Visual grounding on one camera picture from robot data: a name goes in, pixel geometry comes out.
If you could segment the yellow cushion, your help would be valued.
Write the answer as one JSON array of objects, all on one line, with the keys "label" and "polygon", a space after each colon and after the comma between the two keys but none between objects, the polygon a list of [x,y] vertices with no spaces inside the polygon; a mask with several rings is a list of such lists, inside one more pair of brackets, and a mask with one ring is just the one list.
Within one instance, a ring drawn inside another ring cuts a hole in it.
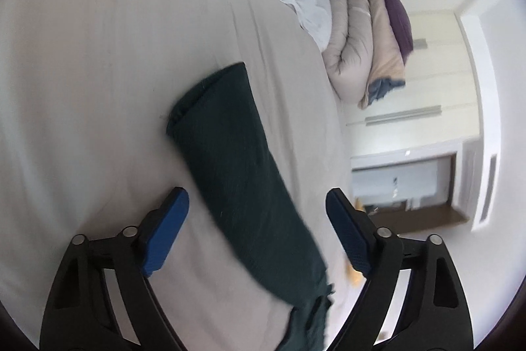
[{"label": "yellow cushion", "polygon": [[[360,198],[355,198],[354,208],[357,209],[358,211],[361,211],[361,212],[365,212],[366,211],[365,206],[362,203],[362,201],[360,200]],[[357,271],[350,261],[348,261],[347,265],[346,265],[346,275],[347,275],[347,278],[348,278],[348,281],[349,281],[350,285],[353,288],[357,288],[357,287],[361,286],[363,281],[364,281],[363,274],[361,272]]]}]

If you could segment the cream wardrobe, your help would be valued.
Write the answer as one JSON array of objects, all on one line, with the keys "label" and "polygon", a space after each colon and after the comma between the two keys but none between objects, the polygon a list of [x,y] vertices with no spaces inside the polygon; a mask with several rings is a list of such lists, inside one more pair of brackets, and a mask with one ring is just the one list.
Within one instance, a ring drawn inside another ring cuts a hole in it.
[{"label": "cream wardrobe", "polygon": [[478,93],[466,41],[453,12],[410,16],[415,50],[406,84],[346,113],[350,155],[373,156],[480,136]]}]

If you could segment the white bed sheet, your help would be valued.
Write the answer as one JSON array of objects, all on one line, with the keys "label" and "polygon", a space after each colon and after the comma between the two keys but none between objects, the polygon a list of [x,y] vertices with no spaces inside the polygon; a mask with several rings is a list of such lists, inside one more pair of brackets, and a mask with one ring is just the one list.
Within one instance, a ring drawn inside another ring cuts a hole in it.
[{"label": "white bed sheet", "polygon": [[62,255],[109,237],[181,186],[190,211],[151,284],[191,350],[273,350],[287,304],[216,228],[169,111],[244,62],[269,149],[327,265],[336,336],[350,308],[324,200],[348,187],[339,102],[317,44],[280,0],[1,0],[1,301],[32,341]]}]

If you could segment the dark green knit garment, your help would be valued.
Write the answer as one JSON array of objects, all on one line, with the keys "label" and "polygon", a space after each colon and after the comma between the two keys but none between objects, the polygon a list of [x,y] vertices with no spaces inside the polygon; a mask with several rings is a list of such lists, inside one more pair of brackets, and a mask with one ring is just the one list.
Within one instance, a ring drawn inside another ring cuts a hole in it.
[{"label": "dark green knit garment", "polygon": [[192,87],[170,112],[166,133],[238,260],[291,306],[279,349],[323,349],[332,304],[326,265],[268,148],[245,65]]}]

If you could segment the rolled beige duvet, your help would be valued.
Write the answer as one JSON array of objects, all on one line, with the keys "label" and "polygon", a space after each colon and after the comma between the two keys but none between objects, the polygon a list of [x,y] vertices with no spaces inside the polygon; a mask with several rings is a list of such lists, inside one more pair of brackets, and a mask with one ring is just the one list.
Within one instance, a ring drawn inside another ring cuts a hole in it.
[{"label": "rolled beige duvet", "polygon": [[330,0],[333,25],[323,61],[342,102],[361,110],[406,84],[384,0]]}]

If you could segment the dark wood door frame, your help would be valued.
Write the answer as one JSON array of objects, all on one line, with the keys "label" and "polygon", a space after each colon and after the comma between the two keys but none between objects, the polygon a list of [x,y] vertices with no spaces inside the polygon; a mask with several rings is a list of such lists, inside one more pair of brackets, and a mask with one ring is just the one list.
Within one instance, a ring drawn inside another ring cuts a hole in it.
[{"label": "dark wood door frame", "polygon": [[454,203],[455,181],[455,154],[351,173],[354,207],[398,234],[467,223],[468,215]]}]

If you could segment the white air vent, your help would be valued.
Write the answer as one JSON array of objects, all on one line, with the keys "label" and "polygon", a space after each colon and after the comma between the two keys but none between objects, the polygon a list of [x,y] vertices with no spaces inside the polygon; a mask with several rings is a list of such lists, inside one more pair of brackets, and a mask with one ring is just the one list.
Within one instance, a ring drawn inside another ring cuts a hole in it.
[{"label": "white air vent", "polygon": [[481,230],[490,223],[499,174],[499,161],[498,153],[484,153],[481,161],[475,168],[473,231]]}]

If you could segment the purple pillow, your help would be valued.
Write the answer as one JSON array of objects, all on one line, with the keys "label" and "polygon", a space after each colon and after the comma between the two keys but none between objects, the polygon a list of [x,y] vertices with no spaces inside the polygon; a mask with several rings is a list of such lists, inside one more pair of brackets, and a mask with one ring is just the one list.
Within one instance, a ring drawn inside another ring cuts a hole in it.
[{"label": "purple pillow", "polygon": [[404,63],[414,50],[412,28],[407,11],[400,0],[384,0],[393,34]]}]

